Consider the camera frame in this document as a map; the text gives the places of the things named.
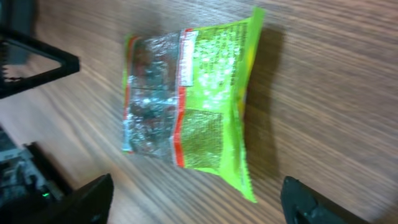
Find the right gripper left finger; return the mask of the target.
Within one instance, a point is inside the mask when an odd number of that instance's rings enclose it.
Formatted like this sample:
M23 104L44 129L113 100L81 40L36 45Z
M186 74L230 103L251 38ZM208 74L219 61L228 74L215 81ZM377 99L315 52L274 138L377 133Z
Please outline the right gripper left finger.
M22 224L107 224L114 184L110 174L82 186L61 202L22 217Z

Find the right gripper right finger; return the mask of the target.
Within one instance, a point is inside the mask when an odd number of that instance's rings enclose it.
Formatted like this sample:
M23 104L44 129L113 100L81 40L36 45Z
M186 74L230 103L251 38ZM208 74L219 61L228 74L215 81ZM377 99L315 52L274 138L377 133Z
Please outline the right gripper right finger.
M280 200L287 224L369 224L291 176L284 178Z

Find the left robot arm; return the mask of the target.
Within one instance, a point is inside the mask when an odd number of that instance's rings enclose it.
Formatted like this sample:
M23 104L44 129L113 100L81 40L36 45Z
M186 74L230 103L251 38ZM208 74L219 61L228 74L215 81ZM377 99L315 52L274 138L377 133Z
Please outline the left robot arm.
M9 47L16 46L60 64L31 77L9 77L6 72ZM47 84L78 72L77 56L18 31L1 27L1 98ZM61 202L73 189L46 158L36 143L18 147L1 131L1 211L30 214Z

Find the green snack bag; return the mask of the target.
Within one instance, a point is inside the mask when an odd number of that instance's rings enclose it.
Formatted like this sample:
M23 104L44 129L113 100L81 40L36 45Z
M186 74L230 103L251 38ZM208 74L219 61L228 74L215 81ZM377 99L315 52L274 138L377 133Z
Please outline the green snack bag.
M264 20L130 35L122 150L221 177L255 201L246 162L246 91Z

